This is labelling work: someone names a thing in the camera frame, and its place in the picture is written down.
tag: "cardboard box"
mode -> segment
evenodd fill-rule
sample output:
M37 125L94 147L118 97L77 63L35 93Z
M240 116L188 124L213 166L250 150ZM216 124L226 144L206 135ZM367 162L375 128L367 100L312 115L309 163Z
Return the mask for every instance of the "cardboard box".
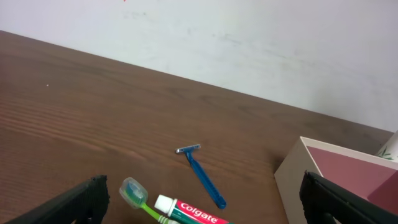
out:
M306 170L398 215L398 163L300 137L275 173L291 224L307 223L299 197Z

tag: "toothpaste tube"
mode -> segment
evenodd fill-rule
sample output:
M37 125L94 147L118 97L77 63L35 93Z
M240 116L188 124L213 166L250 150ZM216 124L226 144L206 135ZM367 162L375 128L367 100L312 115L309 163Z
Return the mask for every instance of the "toothpaste tube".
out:
M159 195L155 208L166 213L171 219L181 224L232 224L214 215L207 214L185 202Z

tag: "wood grain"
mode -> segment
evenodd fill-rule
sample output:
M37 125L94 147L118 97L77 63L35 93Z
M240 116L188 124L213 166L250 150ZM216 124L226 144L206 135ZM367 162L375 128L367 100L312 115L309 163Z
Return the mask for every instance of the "wood grain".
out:
M0 32L0 222L96 174L104 223L156 223L119 196L126 177L235 223L287 223L273 173L299 136L375 153L392 133ZM174 149L195 152L219 210Z

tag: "green toothbrush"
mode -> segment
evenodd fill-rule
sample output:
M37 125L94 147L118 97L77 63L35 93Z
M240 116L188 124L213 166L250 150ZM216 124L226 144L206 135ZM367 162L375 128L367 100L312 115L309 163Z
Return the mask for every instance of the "green toothbrush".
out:
M159 215L157 212L153 211L146 204L148 199L148 192L145 190L139 182L134 180L131 177L126 178L123 181L122 186L119 189L119 193L122 195L122 198L134 209L142 208L149 215L154 217L161 224L179 224L176 221L169 220L168 218Z

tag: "razor head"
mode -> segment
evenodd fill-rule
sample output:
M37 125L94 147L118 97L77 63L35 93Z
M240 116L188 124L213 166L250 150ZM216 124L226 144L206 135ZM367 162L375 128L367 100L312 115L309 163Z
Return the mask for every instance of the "razor head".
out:
M193 146L187 146L187 147L182 147L182 148L176 149L175 153L180 154L180 153L183 153L183 152L192 152L193 150L199 149L199 148L200 148L200 145L196 144L196 145L193 145Z

